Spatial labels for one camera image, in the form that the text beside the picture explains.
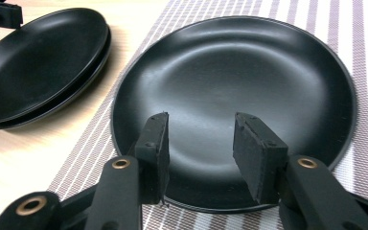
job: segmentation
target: gray and white placemat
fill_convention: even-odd
[[[171,0],[129,65],[162,36],[197,21],[228,15],[253,15],[287,22],[317,36],[339,55],[354,80],[358,120],[350,149],[334,175],[348,191],[368,198],[368,1]],[[110,114],[124,73],[50,185],[49,191],[62,199],[97,183],[104,162],[118,154],[111,139]],[[210,215],[174,206],[144,206],[143,223],[145,229],[283,228],[277,208],[241,215]]]

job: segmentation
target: metal screw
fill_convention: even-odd
[[[130,161],[126,159],[119,159],[112,163],[112,167],[117,170],[124,169],[130,165]]]
[[[28,216],[36,213],[42,209],[47,203],[46,196],[38,195],[31,197],[23,201],[19,206],[17,206],[16,214],[19,216]]]
[[[153,142],[146,142],[145,146],[146,147],[154,147],[156,144],[154,144]]]
[[[315,161],[309,159],[309,158],[300,158],[298,159],[298,164],[300,164],[304,168],[308,169],[315,169],[318,167]]]

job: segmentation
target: woven placemat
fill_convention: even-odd
[[[348,191],[368,198],[368,1],[172,0],[129,65],[164,35],[197,21],[228,15],[253,15],[287,22],[317,36],[339,55],[354,80],[358,120],[350,148],[334,175]],[[114,94],[126,69],[50,185],[49,191],[56,192],[61,199],[96,184],[104,162],[117,155],[111,139],[110,114]],[[174,206],[144,206],[143,223],[145,229],[283,228],[278,208],[241,215],[210,215]]]

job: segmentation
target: black ceramic plate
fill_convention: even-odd
[[[333,167],[353,135],[348,71],[326,45],[257,17],[212,19],[176,31],[128,69],[113,107],[116,147],[127,154],[146,119],[170,113],[167,200],[211,213],[264,208],[232,157],[235,113],[260,117],[289,146]]]
[[[0,41],[0,123],[21,117],[83,78],[108,35],[89,9],[58,11]]]
[[[48,114],[59,110],[68,103],[72,102],[83,90],[100,74],[110,53],[111,33],[109,31],[106,43],[97,59],[92,62],[91,67],[86,71],[83,77],[76,80],[64,92],[57,95],[45,105],[38,109],[27,113],[21,117],[0,123],[0,129],[7,129],[26,125],[27,123],[36,121],[39,118],[45,117]]]

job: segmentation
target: light wood surface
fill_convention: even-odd
[[[76,100],[34,123],[0,130],[0,214],[15,199],[48,188],[110,87],[132,58],[168,0],[11,0],[24,23],[50,12],[83,7],[100,12],[112,32],[102,76]],[[0,39],[12,32],[0,28]]]

